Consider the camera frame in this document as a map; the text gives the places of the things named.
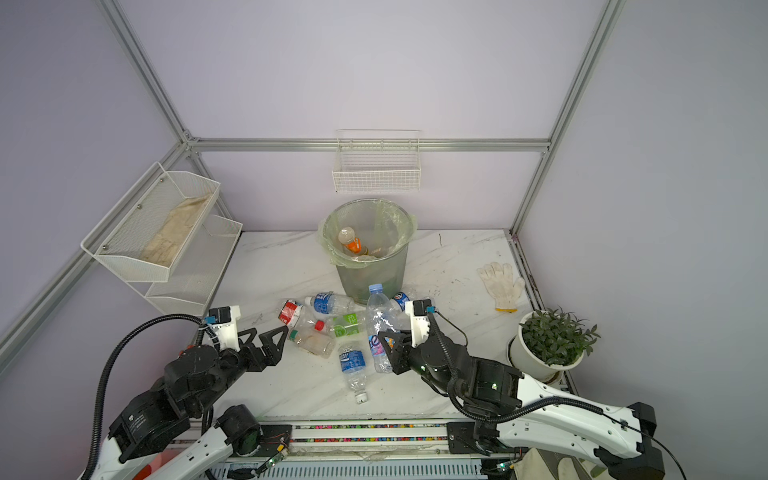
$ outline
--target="gray trash bin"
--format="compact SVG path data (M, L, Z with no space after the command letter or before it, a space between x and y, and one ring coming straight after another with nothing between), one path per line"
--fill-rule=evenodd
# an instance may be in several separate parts
M351 227L361 244L373 251L382 248L381 258L356 257L339 242L339 231ZM319 241L336 265L347 296L365 305L368 285L381 283L392 297L402 289L408 242L416 232L416 218L397 204L383 199L354 200L335 209L320 224Z

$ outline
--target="glove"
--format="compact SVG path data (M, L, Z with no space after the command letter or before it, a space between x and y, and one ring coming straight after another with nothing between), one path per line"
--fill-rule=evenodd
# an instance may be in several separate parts
M485 289L496 300L496 309L499 312L517 312L518 299L525 288L522 278L515 280L515 269L509 263L502 267L494 262L478 268L480 280L485 284Z

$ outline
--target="white wall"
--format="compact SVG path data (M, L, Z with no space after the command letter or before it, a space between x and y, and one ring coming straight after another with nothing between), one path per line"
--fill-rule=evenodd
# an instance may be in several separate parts
M0 15L0 331L174 137L90 0L4 2ZM95 266L0 379L3 478L76 478L114 345L157 311ZM153 327L121 355L107 425L188 342Z
M521 232L545 302L600 326L580 394L653 405L688 478L766 477L767 19L628 2Z
M604 0L122 3L198 137L434 138L548 137Z
M203 159L245 230L316 230L339 205L371 197L334 191L335 155L207 152ZM420 228L509 228L539 154L427 152L421 158L419 192L383 195L416 215Z

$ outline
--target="white wire basket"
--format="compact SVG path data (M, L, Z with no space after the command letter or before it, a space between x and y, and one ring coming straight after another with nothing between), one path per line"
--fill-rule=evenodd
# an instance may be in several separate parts
M144 298L162 313L203 316L242 229L242 223L208 215L170 279L153 283Z
M126 283L167 282L219 197L220 184L210 178L185 171L165 171L159 164L153 168L161 170L158 178L101 245L89 250L86 240L81 243L85 251ZM144 249L163 227L170 211L187 198L206 195L210 197L170 263L160 265L142 260Z
M340 194L416 192L421 180L418 140L339 140L333 184Z

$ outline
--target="marble tabletop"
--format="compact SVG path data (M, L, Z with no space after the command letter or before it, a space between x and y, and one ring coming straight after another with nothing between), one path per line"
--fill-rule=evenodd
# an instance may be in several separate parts
M507 343L531 304L523 295L518 312L495 310L476 272L494 261L515 265L503 230L419 230L409 245L403 284L419 298L432 298L443 315L466 332L470 355L508 363ZM282 325L277 312L285 299L301 300L329 290L343 292L336 268L316 242L316 232L246 232L211 305L240 305L243 318L238 329L255 326L264 333ZM445 322L440 326L452 340L464 342L453 327ZM243 403L263 420L461 417L415 372L376 373L363 335L340 340L357 341L362 347L368 402L355 404L335 352L322 359L286 341L280 364L245 373L219 399L216 411Z

